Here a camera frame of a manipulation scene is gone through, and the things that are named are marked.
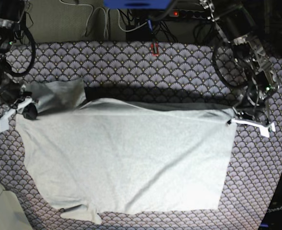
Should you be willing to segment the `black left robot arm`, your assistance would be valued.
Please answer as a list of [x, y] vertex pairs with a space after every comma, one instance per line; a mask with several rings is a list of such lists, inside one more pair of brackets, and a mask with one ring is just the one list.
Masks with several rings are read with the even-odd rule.
[[[269, 118], [268, 99], [278, 91], [280, 80], [255, 32], [255, 22], [240, 0], [201, 0], [202, 8], [212, 22], [220, 41], [215, 45], [212, 64], [220, 81], [232, 90], [244, 89], [242, 99], [233, 106], [238, 118], [259, 121]], [[232, 84], [221, 73], [218, 49], [225, 45], [233, 52], [235, 65], [246, 81]]]

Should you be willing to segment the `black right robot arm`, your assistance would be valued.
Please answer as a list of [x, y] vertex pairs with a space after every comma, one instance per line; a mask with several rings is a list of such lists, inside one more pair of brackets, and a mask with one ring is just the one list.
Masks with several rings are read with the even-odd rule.
[[[0, 101], [8, 106], [9, 111], [16, 113], [20, 110], [24, 118], [35, 120], [38, 112], [31, 92], [13, 81], [13, 78], [27, 75], [35, 63], [35, 40], [26, 26], [28, 4], [27, 0], [0, 0]], [[24, 35], [31, 47], [29, 65], [23, 72], [13, 71], [7, 61], [7, 53], [12, 49], [14, 41], [19, 38], [18, 35]]]

